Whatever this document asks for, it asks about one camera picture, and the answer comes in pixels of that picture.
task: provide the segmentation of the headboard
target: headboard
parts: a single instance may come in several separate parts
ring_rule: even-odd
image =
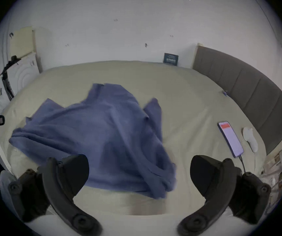
[[[238,104],[269,154],[282,140],[282,91],[267,76],[228,54],[198,46],[193,69],[209,77]]]

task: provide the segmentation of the white door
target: white door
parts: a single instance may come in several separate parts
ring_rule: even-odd
[[[36,62],[36,53],[31,53],[12,65],[7,70],[7,76],[13,95],[15,96],[38,75],[39,69]]]

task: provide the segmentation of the white wall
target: white wall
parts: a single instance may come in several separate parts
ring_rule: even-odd
[[[9,33],[33,26],[44,70],[101,60],[162,62],[165,52],[190,68],[202,43],[254,66],[282,90],[282,24],[258,1],[276,37],[255,0],[19,0],[0,25],[0,68],[10,59]]]

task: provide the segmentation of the bed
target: bed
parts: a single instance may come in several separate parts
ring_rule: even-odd
[[[107,61],[53,68],[21,90],[3,111],[5,124],[0,127],[0,156],[11,173],[19,177],[26,169],[36,170],[38,167],[9,144],[12,131],[24,126],[25,117],[32,116],[47,98],[66,107],[86,98],[93,83],[120,84],[135,96],[141,107],[152,97],[157,98],[163,115],[163,145],[177,167],[176,187],[166,199],[155,200],[136,193],[84,186],[74,197],[74,203],[97,218],[106,232],[115,230],[116,235],[129,235],[135,231],[135,235],[141,235],[143,226],[147,225],[148,232],[157,232],[158,228],[165,226],[169,232],[164,232],[165,235],[175,235],[177,224],[205,202],[190,179],[190,162],[194,155],[207,155],[220,161],[231,158],[235,166],[242,169],[240,160],[233,158],[218,122],[228,121],[233,127],[244,149],[242,157],[246,171],[260,174],[267,154],[265,143],[239,105],[223,93],[222,87],[194,69],[139,61]],[[243,139],[241,131],[244,127],[253,128],[259,148],[257,153],[253,153]],[[59,218],[54,215],[47,217],[39,217],[29,226],[46,235],[52,220],[50,223],[63,228],[62,235],[72,234]],[[214,225],[220,234],[221,230],[223,235],[227,233],[223,228],[225,218],[230,219],[226,226],[230,224],[232,232],[241,233],[241,226],[245,230],[253,228],[238,218],[221,216]],[[212,231],[207,230],[205,234],[212,235]]]

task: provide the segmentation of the smartphone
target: smartphone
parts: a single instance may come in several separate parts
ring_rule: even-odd
[[[234,158],[241,155],[244,149],[231,125],[227,121],[223,121],[218,123],[218,127],[229,145]]]

